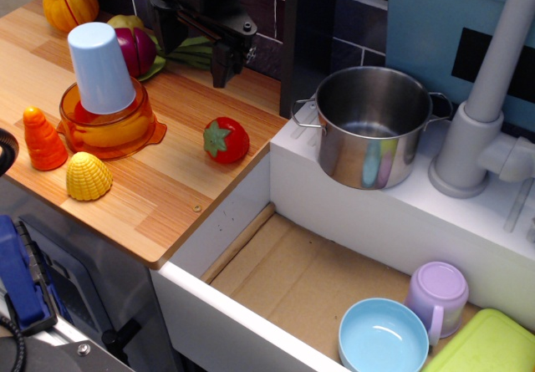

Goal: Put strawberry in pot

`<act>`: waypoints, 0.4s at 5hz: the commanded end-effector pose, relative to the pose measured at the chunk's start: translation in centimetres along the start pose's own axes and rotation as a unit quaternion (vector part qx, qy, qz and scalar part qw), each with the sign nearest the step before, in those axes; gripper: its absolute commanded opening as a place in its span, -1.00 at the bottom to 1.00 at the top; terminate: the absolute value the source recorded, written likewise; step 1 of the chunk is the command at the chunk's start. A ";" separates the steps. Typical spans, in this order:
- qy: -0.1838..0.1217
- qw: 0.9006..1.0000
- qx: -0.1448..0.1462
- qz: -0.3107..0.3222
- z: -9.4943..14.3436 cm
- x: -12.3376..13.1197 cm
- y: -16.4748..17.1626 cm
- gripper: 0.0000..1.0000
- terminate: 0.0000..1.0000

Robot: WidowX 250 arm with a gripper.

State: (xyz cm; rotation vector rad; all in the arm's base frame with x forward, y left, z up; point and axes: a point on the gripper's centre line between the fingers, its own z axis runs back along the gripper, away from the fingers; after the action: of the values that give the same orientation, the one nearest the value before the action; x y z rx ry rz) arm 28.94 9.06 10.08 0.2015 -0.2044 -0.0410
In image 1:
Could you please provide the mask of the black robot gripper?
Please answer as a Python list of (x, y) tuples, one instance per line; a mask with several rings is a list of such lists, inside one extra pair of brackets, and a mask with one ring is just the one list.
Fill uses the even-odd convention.
[(148, 0), (147, 6), (163, 54), (178, 48), (192, 29), (215, 42), (211, 54), (214, 88), (225, 88), (250, 62), (257, 26), (239, 0)]

